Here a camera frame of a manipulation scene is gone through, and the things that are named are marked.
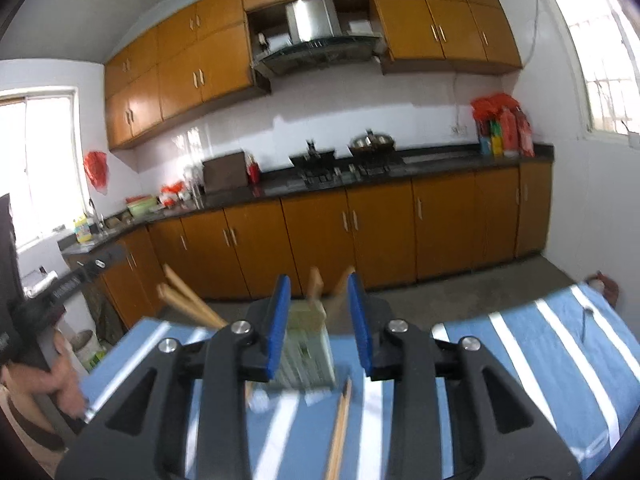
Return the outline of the person's left hand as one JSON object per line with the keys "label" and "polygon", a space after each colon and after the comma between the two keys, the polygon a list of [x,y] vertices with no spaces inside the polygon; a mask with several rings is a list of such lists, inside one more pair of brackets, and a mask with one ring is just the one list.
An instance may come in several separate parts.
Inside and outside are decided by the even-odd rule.
{"label": "person's left hand", "polygon": [[53,331],[56,359],[46,372],[22,363],[9,363],[2,367],[2,380],[11,394],[17,394],[24,406],[35,394],[53,394],[55,404],[70,417],[85,414],[86,400],[79,387],[76,370],[70,360],[72,347],[59,330]]}

